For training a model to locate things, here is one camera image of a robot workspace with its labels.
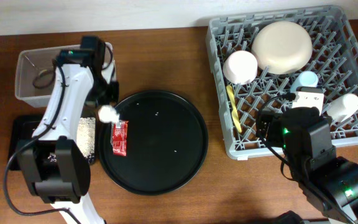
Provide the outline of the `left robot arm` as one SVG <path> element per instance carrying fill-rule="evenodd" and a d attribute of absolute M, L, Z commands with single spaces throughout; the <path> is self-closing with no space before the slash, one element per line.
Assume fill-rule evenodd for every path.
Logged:
<path fill-rule="evenodd" d="M 104 223 L 88 193 L 90 165 L 76 144 L 85 106 L 109 106 L 119 98 L 112 47 L 84 36 L 78 49 L 62 49 L 52 61 L 54 87 L 47 109 L 29 140 L 20 140 L 8 163 L 17 161 L 31 195 L 50 204 L 67 223 Z"/>

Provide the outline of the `pink bowl with grains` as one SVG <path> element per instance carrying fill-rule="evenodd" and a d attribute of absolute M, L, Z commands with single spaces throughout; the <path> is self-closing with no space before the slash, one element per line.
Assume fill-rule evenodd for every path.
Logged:
<path fill-rule="evenodd" d="M 245 50 L 238 50 L 230 54 L 223 65 L 223 74 L 234 84 L 245 85 L 257 76 L 257 59 Z"/>

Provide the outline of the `spilled white grains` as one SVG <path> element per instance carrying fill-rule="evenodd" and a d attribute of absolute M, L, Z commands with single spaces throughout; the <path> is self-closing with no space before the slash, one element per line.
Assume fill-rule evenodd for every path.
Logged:
<path fill-rule="evenodd" d="M 95 134 L 96 119 L 80 118 L 76 135 L 76 144 L 82 155 L 88 160 L 91 160 L 94 157 Z"/>

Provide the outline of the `light blue cup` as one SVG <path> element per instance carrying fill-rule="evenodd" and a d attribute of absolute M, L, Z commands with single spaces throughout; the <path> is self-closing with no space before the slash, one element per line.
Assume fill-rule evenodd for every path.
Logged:
<path fill-rule="evenodd" d="M 301 86 L 317 87 L 318 76 L 314 72 L 304 71 L 298 75 L 293 84 L 291 85 L 290 92 L 296 92 L 296 89 Z"/>

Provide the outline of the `large cream bowl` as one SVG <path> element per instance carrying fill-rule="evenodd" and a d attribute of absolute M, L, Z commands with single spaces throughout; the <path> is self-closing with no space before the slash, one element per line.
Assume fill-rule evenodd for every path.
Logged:
<path fill-rule="evenodd" d="M 265 26 L 255 37 L 252 54 L 262 70 L 284 75 L 303 68 L 313 52 L 311 37 L 301 25 L 280 21 Z"/>

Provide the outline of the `grey dishwasher rack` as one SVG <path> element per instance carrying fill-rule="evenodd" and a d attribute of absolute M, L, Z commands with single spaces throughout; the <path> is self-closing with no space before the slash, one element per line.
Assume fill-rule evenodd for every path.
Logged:
<path fill-rule="evenodd" d="M 230 54 L 250 50 L 257 34 L 278 21 L 295 22 L 310 35 L 313 52 L 304 70 L 318 76 L 318 86 L 324 93 L 323 110 L 328 110 L 331 102 L 342 95 L 353 93 L 358 96 L 358 41 L 340 7 L 305 7 L 211 19 L 206 34 L 209 64 L 218 94 L 226 154 L 237 161 L 272 155 L 255 134 L 255 117 L 259 108 L 275 112 L 290 109 L 287 100 L 270 102 L 270 98 L 288 92 L 298 72 L 274 75 L 259 70 L 251 83 L 232 86 L 242 127 L 242 132 L 238 133 L 226 93 L 229 81 L 222 67 Z M 346 120 L 331 124 L 331 138 L 337 147 L 358 145 L 358 110 Z"/>

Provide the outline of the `clear plastic bin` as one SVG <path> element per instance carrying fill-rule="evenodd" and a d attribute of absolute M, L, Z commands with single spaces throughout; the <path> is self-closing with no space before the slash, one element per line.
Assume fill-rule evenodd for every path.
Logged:
<path fill-rule="evenodd" d="M 34 108 L 46 107 L 54 86 L 52 60 L 61 50 L 79 48 L 79 45 L 67 45 L 22 51 L 16 67 L 16 98 Z"/>

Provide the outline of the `white tissue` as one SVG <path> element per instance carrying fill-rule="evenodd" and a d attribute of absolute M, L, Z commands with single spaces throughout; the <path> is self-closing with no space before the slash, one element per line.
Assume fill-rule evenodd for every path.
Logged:
<path fill-rule="evenodd" d="M 98 117 L 102 123 L 118 123 L 119 113 L 111 105 L 103 105 L 98 110 Z"/>

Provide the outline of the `white red wrapper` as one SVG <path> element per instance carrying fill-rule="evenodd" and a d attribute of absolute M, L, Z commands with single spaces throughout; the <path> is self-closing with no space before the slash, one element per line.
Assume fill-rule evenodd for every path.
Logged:
<path fill-rule="evenodd" d="M 127 130 L 128 121 L 119 121 L 112 125 L 111 145 L 113 154 L 116 156 L 127 156 Z"/>

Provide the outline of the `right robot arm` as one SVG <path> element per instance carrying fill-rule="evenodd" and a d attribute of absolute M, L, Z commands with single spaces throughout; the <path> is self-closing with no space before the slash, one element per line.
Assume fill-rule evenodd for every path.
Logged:
<path fill-rule="evenodd" d="M 314 208 L 328 219 L 358 223 L 358 164 L 336 154 L 329 120 L 319 109 L 260 111 L 256 127 L 269 149 L 283 149 L 282 163 Z"/>

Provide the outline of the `yellow plastic knife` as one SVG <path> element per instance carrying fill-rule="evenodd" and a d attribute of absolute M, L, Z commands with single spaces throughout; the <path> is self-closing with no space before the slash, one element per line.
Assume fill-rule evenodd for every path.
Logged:
<path fill-rule="evenodd" d="M 231 111 L 231 116 L 232 116 L 232 120 L 233 123 L 237 129 L 238 133 L 242 132 L 242 127 L 241 127 L 241 123 L 239 121 L 239 116 L 238 116 L 238 112 L 237 112 L 237 107 L 236 107 L 236 102 L 235 102 L 235 97 L 234 97 L 234 91 L 232 86 L 227 85 L 226 86 L 226 93 L 229 97 L 229 101 L 231 103 L 231 107 L 232 107 L 232 111 Z"/>

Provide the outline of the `white cup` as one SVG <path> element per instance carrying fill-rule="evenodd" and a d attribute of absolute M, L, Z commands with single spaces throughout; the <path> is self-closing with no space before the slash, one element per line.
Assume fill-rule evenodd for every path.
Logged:
<path fill-rule="evenodd" d="M 347 93 L 331 102 L 327 110 L 328 116 L 337 122 L 342 122 L 358 110 L 358 96 Z"/>

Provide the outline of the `black rectangular tray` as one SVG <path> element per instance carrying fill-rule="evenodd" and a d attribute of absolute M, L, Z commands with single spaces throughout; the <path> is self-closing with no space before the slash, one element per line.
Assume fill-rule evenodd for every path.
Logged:
<path fill-rule="evenodd" d="M 30 114 L 18 116 L 12 125 L 11 140 L 9 145 L 9 153 L 7 159 L 13 155 L 19 140 L 27 140 L 32 137 L 32 133 L 42 119 L 41 114 Z M 81 153 L 90 165 L 96 160 L 96 118 L 87 117 L 80 118 L 78 130 L 76 134 L 76 143 Z"/>

